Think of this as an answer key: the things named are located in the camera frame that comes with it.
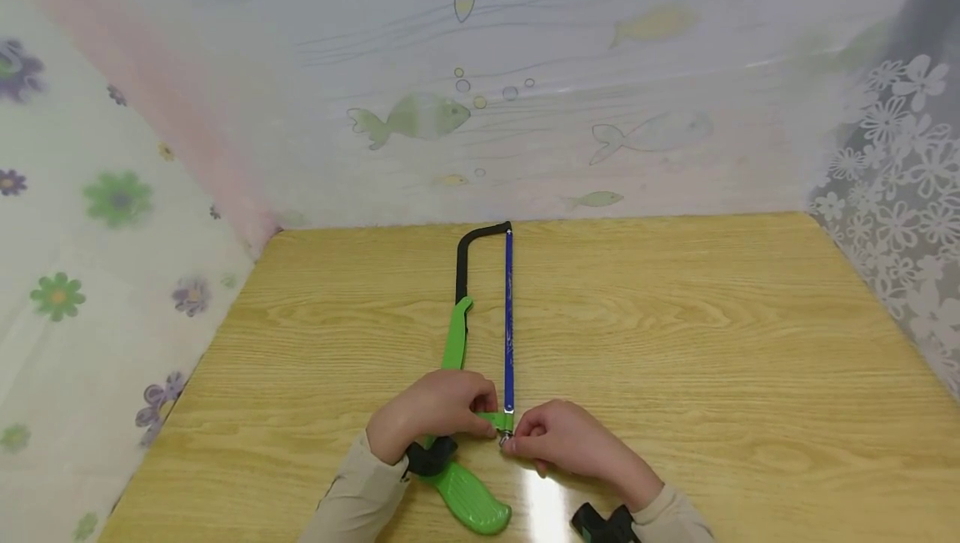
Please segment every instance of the green plastic handle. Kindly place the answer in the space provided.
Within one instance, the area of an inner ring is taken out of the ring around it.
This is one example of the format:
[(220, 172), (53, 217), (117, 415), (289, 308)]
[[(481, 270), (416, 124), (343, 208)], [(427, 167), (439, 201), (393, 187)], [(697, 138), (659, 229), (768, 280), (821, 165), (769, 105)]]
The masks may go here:
[(433, 485), (450, 512), (479, 535), (496, 535), (507, 528), (513, 509), (502, 504), (467, 468), (451, 461), (435, 477), (421, 477)]
[(467, 312), (473, 307), (473, 299), (463, 297), (453, 306), (450, 327), (447, 329), (447, 346), (443, 348), (443, 370), (463, 370), (467, 357)]
[(513, 415), (504, 411), (478, 411), (478, 416), (493, 424), (493, 427), (503, 433), (513, 432)]

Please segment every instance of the person's left hand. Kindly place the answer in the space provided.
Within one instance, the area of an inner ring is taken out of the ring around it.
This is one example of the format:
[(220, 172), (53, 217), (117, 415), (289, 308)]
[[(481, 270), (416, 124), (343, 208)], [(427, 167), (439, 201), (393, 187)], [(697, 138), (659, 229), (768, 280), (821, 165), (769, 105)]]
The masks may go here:
[(497, 410), (497, 387), (491, 380), (466, 370), (437, 370), (373, 413), (367, 441), (378, 459), (395, 465), (407, 447), (425, 435), (497, 437), (493, 424), (473, 413)]

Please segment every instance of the beige sleeve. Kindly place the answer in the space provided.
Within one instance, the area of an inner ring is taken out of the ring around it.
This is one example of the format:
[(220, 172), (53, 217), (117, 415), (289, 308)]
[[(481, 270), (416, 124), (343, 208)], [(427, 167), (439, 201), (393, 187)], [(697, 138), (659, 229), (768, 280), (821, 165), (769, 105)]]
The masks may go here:
[(298, 543), (373, 543), (407, 490), (408, 463), (404, 456), (396, 466), (385, 465), (371, 453), (364, 430)]
[(670, 485), (650, 506), (633, 514), (633, 532), (643, 543), (713, 543), (713, 533), (686, 495)]

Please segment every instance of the wooden table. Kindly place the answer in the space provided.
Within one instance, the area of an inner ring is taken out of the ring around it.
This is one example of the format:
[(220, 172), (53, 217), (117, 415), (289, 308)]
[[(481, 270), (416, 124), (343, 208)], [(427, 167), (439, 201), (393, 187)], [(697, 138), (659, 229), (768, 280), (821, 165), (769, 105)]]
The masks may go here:
[[(381, 403), (440, 365), (472, 225), (267, 247), (102, 543), (293, 542)], [(718, 540), (956, 541), (960, 409), (801, 214), (514, 224), (518, 410), (576, 400)], [(503, 238), (470, 248), (467, 367), (501, 380)], [(574, 541), (589, 482), (463, 444), (501, 541)], [(415, 484), (381, 541), (474, 541)]]

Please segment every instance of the wrist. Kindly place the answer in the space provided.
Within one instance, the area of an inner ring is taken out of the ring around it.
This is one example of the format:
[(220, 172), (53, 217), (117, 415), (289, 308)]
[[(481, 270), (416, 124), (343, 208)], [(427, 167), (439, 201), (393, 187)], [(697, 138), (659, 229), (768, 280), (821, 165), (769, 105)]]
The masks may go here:
[(367, 442), (371, 453), (385, 465), (396, 465), (407, 452), (407, 447), (417, 440), (412, 421), (405, 412), (391, 404), (373, 412), (367, 422)]
[(623, 459), (617, 462), (617, 468), (606, 481), (627, 510), (636, 513), (654, 503), (663, 491), (663, 481), (642, 457), (624, 447)]

